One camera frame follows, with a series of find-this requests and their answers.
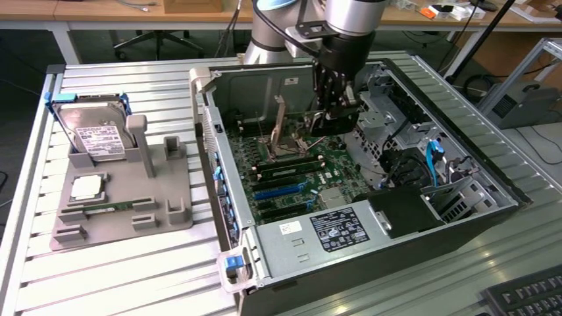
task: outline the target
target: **gray floor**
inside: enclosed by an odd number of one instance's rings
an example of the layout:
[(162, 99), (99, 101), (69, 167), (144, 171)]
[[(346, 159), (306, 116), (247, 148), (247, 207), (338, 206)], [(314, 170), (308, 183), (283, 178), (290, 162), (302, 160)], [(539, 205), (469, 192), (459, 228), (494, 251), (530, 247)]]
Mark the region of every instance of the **gray floor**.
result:
[[(134, 31), (119, 31), (119, 38), (126, 40), (135, 37)], [(410, 36), (417, 41), (435, 41), (439, 36)], [(73, 31), (77, 50), (84, 63), (115, 63), (115, 57), (109, 33), (107, 31)], [(204, 48), (206, 57), (211, 57), (219, 41), (218, 31), (191, 31), (191, 40)], [(250, 32), (238, 31), (235, 36), (236, 48), (243, 51), (248, 43)], [(422, 56), (427, 63), (437, 67), (443, 55), (450, 48), (450, 43), (442, 38), (423, 48), (422, 44), (414, 43), (402, 32), (379, 32), (374, 44), (374, 50), (407, 50), (411, 54)], [(151, 61), (155, 59), (155, 42), (147, 41), (135, 47), (124, 49), (128, 61)], [(52, 35), (47, 31), (0, 30), (0, 95), (4, 105), (0, 110), (0, 171), (9, 174), (9, 179), (0, 192), (0, 205), (9, 200), (15, 193), (16, 180), (20, 172), (27, 139), (32, 127), (32, 119), (37, 108), (39, 96), (8, 85), (3, 80), (27, 89), (40, 92), (43, 75), (32, 70), (16, 59), (44, 71), (51, 64), (64, 63)], [(196, 53), (176, 43), (166, 42), (162, 49), (162, 59), (194, 59)], [(458, 82), (473, 75), (482, 73), (482, 67), (470, 63)], [(4, 223), (9, 207), (0, 208), (0, 223)]]

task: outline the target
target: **black keyboard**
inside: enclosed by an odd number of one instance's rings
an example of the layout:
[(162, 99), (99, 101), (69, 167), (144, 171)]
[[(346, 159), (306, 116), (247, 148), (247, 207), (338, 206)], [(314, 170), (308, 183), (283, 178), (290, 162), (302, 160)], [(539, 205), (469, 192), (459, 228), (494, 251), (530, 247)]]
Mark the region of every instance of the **black keyboard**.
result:
[(562, 316), (562, 265), (483, 291), (495, 315)]

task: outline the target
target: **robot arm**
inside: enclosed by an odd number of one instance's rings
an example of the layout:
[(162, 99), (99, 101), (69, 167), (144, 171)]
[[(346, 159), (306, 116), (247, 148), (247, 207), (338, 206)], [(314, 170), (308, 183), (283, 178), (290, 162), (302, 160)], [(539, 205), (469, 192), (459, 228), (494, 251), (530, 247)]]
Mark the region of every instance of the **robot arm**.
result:
[[(366, 64), (387, 0), (327, 0), (326, 6), (320, 1), (288, 0), (284, 6), (279, 7), (276, 3), (275, 9), (264, 10), (254, 0), (252, 45), (266, 51), (270, 49), (271, 53), (266, 52), (266, 55), (271, 55), (284, 51), (279, 46), (283, 43), (292, 53), (298, 52), (296, 47), (314, 58), (314, 92), (323, 114), (314, 118), (312, 136), (342, 134), (355, 126), (359, 104), (352, 90), (354, 80)], [(304, 22), (306, 16), (319, 20)], [(276, 41), (278, 47), (263, 45), (260, 38), (267, 38), (270, 43)]]

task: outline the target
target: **metal workbench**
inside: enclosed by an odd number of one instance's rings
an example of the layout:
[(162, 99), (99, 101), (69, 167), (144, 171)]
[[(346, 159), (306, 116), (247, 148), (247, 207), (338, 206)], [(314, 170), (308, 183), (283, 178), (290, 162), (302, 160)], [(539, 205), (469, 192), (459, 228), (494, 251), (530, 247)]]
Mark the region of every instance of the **metal workbench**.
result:
[[(477, 110), (417, 57), (405, 52), (371, 56), (392, 58), (535, 203), (457, 252), (283, 315), (475, 315), (486, 311), (483, 288), (562, 262), (561, 186), (481, 123)], [(43, 93), (127, 92), (132, 112), (148, 118), (148, 143), (168, 135), (187, 143), (195, 225), (51, 252), (68, 140), (40, 102), (0, 248), (3, 316), (236, 314), (215, 268), (219, 242), (188, 110), (188, 69), (235, 64), (236, 59), (215, 59), (79, 65), (47, 76)]]

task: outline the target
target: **circuit board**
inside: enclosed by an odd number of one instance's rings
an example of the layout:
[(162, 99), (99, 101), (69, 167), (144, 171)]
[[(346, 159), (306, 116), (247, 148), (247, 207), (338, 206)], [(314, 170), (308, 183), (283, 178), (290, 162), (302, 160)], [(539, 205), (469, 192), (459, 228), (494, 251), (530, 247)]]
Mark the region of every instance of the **circuit board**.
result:
[(318, 142), (316, 145), (306, 153), (299, 153), (298, 151), (288, 152), (283, 157), (276, 159), (276, 162), (290, 163), (302, 158), (318, 157), (320, 155), (323, 162), (322, 170), (284, 178), (288, 179), (287, 181), (295, 183), (292, 188), (296, 185), (300, 187), (298, 192), (258, 201), (259, 192), (267, 193), (278, 190), (278, 188), (271, 188), (270, 190), (260, 190), (256, 193), (256, 184), (267, 184), (270, 182), (260, 182), (252, 172), (252, 168), (256, 165), (268, 166), (274, 163), (270, 159), (267, 145), (264, 144), (271, 136), (263, 135), (244, 138), (234, 130), (228, 130), (227, 135), (250, 208), (258, 224), (266, 224), (304, 213), (312, 213), (331, 208), (330, 206), (334, 206), (334, 204), (324, 201), (328, 198), (328, 192), (330, 194), (334, 192), (340, 193), (336, 193), (338, 197), (331, 200), (332, 202), (350, 203), (358, 194), (370, 191), (368, 184), (355, 169), (355, 162), (347, 153), (346, 147), (342, 146), (342, 139), (338, 136), (327, 136), (323, 139), (304, 137), (302, 140), (307, 146)]

